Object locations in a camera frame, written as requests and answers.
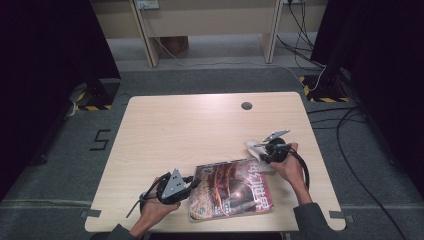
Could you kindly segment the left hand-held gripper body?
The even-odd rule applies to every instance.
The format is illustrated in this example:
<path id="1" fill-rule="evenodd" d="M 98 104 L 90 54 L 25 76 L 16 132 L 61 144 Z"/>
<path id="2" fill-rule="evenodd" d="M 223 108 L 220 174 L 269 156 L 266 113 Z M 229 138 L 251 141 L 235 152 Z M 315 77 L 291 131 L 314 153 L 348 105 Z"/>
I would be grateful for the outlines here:
<path id="1" fill-rule="evenodd" d="M 161 203 L 171 205 L 190 196 L 187 190 L 190 183 L 185 183 L 182 178 L 180 171 L 174 169 L 157 185 L 156 196 Z"/>

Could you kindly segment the person's left hand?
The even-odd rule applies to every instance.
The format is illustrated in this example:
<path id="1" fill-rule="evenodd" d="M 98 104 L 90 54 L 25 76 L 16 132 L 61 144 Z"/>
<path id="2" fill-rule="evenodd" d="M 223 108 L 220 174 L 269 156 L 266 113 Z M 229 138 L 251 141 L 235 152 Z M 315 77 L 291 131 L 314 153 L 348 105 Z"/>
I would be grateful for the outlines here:
<path id="1" fill-rule="evenodd" d="M 141 210 L 141 216 L 137 221 L 137 226 L 142 229 L 150 229 L 158 224 L 163 218 L 173 211 L 179 209 L 181 203 L 177 202 L 171 205 L 161 203 L 157 198 L 149 199 Z"/>

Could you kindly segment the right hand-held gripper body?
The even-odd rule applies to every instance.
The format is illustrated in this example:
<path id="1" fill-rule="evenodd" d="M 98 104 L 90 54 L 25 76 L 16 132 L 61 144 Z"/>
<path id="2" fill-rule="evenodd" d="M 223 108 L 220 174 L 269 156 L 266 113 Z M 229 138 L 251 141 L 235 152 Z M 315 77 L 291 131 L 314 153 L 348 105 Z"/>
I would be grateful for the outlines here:
<path id="1" fill-rule="evenodd" d="M 267 155 L 272 157 L 272 162 L 281 163 L 287 157 L 291 146 L 282 139 L 282 136 L 289 132 L 289 129 L 275 131 L 263 140 L 263 143 L 267 144 L 267 146 L 264 148 L 267 152 Z"/>

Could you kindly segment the black curtain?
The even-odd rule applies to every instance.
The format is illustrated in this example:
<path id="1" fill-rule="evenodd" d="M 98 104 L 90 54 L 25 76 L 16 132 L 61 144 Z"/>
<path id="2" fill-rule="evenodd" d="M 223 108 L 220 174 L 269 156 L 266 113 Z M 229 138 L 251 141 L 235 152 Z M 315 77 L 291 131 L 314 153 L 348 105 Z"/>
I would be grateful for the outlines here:
<path id="1" fill-rule="evenodd" d="M 312 59 L 346 69 L 395 161 L 424 198 L 424 0 L 328 0 Z"/>
<path id="2" fill-rule="evenodd" d="M 0 201 L 74 88 L 119 76 L 90 0 L 0 0 Z"/>

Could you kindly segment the beige wooden desk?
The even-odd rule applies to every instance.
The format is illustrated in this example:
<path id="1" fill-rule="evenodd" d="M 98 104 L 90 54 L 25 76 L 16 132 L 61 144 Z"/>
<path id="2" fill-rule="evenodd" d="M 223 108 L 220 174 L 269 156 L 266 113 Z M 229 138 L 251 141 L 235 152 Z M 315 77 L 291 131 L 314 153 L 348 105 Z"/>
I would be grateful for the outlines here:
<path id="1" fill-rule="evenodd" d="M 319 29 L 329 0 L 158 0 L 140 10 L 135 0 L 89 0 L 109 39 L 140 38 L 147 63 L 158 64 L 160 37 L 257 34 L 264 62 L 273 60 L 277 35 Z"/>

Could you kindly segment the white power socket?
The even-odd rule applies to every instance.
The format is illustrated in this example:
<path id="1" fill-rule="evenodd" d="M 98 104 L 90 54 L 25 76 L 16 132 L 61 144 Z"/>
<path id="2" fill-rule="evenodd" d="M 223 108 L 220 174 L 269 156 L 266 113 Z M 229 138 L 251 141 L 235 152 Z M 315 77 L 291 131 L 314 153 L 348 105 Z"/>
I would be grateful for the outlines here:
<path id="1" fill-rule="evenodd" d="M 135 2 L 140 10 L 159 9 L 158 0 L 135 0 Z"/>

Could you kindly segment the black stand base hazard tape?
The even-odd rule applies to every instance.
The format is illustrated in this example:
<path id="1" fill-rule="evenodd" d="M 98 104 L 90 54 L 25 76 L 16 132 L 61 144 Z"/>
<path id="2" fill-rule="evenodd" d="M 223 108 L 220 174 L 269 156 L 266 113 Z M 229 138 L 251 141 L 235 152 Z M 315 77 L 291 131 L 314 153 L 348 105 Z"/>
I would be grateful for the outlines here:
<path id="1" fill-rule="evenodd" d="M 120 80 L 113 78 L 80 84 L 70 96 L 72 112 L 110 110 L 119 87 Z"/>
<path id="2" fill-rule="evenodd" d="M 304 75 L 299 78 L 303 91 L 310 102 L 348 102 L 349 97 L 340 84 L 338 75 L 329 76 L 326 68 L 318 74 Z"/>

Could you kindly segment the white textured cloth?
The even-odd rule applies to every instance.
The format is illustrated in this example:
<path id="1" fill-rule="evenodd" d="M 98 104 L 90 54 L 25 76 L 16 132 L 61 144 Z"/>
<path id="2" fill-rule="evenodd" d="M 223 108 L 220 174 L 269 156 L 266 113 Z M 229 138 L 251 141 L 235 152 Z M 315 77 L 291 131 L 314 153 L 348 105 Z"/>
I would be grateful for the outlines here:
<path id="1" fill-rule="evenodd" d="M 248 141 L 245 143 L 245 145 L 248 152 L 257 160 L 259 164 L 259 170 L 262 173 L 272 174 L 275 172 L 275 170 L 260 157 L 261 154 L 267 154 L 263 146 L 259 146 L 258 142 L 256 141 Z"/>

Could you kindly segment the glossy red purple magazine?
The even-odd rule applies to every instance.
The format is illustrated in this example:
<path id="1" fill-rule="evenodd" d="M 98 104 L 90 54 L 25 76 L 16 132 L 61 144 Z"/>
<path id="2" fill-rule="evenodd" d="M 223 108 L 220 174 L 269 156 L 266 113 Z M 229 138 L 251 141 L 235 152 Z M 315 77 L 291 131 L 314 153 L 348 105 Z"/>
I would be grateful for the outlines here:
<path id="1" fill-rule="evenodd" d="M 273 208 L 265 172 L 255 158 L 199 165 L 195 179 L 200 183 L 189 197 L 193 221 L 262 214 Z"/>

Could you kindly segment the person's right hand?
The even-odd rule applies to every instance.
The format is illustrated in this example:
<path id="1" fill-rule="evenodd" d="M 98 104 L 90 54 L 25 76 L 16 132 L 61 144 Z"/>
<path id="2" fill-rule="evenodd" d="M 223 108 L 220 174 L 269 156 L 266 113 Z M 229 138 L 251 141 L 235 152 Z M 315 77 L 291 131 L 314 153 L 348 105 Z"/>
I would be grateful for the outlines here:
<path id="1" fill-rule="evenodd" d="M 288 153 L 287 157 L 280 163 L 271 162 L 270 166 L 275 169 L 295 191 L 300 191 L 306 187 L 302 167 L 292 153 Z"/>

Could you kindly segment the brown cardboard box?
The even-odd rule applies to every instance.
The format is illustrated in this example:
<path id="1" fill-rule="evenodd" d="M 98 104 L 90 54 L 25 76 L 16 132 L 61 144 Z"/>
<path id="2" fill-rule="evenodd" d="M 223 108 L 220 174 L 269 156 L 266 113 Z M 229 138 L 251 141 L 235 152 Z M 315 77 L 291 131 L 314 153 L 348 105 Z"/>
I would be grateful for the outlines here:
<path id="1" fill-rule="evenodd" d="M 162 45 L 173 55 L 183 53 L 189 48 L 187 36 L 161 37 Z"/>

